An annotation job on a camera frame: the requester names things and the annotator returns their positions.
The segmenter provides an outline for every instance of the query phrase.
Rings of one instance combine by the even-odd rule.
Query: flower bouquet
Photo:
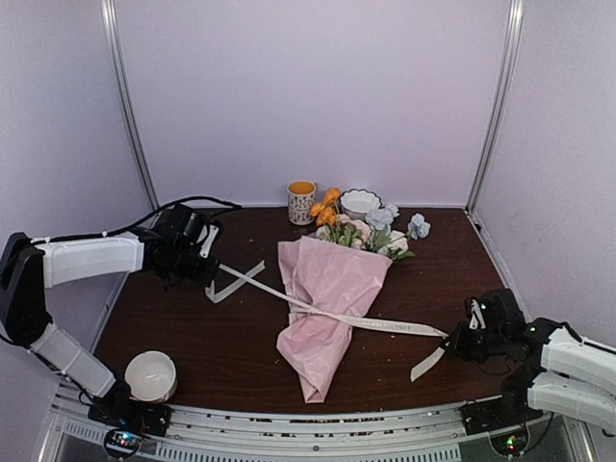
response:
[[[361,318],[376,299],[389,266],[413,256],[409,239],[426,237],[430,225],[417,214],[407,233],[393,231],[398,207],[369,211],[366,220],[341,214],[338,189],[330,189],[311,215],[315,239],[278,244],[278,266],[289,297],[333,315]],[[306,314],[290,302],[289,326],[277,348],[297,371],[306,402],[323,402],[350,344],[352,327],[334,317]]]

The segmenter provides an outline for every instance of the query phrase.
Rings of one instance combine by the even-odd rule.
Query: bowl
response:
[[[367,212],[380,208],[381,198],[374,192],[350,190],[340,197],[340,204],[351,219],[365,219]]]
[[[133,398],[151,403],[167,401],[177,387],[175,365],[161,351],[135,356],[126,368],[124,380],[131,387]]]

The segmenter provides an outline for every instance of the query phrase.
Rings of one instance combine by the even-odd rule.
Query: wooden table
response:
[[[417,257],[392,265],[369,317],[422,322],[451,332],[464,319],[463,301],[502,287],[492,262],[461,210],[403,210],[432,223],[427,239],[412,242]],[[228,266],[247,271],[260,260],[257,278],[283,291],[276,243],[296,240],[314,227],[287,221],[286,209],[247,209],[221,218],[224,233],[214,247]],[[220,272],[218,286],[229,278]],[[304,404],[294,370],[276,350],[288,324],[288,305],[244,286],[214,305],[203,288],[184,282],[164,292],[153,274],[132,274],[109,319],[96,354],[123,372],[138,353],[158,349],[175,362],[179,386],[170,403],[233,411],[338,413],[397,410],[486,398],[500,392],[502,376],[446,355],[417,382],[411,368],[439,344],[435,338],[354,329],[345,359],[323,404]],[[503,369],[501,359],[484,365]]]

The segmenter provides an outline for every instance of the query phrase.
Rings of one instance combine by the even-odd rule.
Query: patterned mug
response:
[[[310,209],[315,203],[317,187],[310,181],[294,181],[287,188],[289,192],[289,221],[299,226],[310,224]]]

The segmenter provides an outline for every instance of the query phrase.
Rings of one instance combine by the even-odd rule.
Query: white wall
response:
[[[286,185],[466,203],[508,0],[122,0],[117,18],[162,201],[286,201]]]
[[[111,229],[147,210],[130,156],[100,3],[0,0],[0,245]],[[48,308],[85,345],[116,276],[54,289]],[[0,345],[0,460],[31,461],[56,389]]]
[[[478,214],[534,317],[615,344],[616,2],[526,2]],[[605,461],[616,448],[596,442]]]

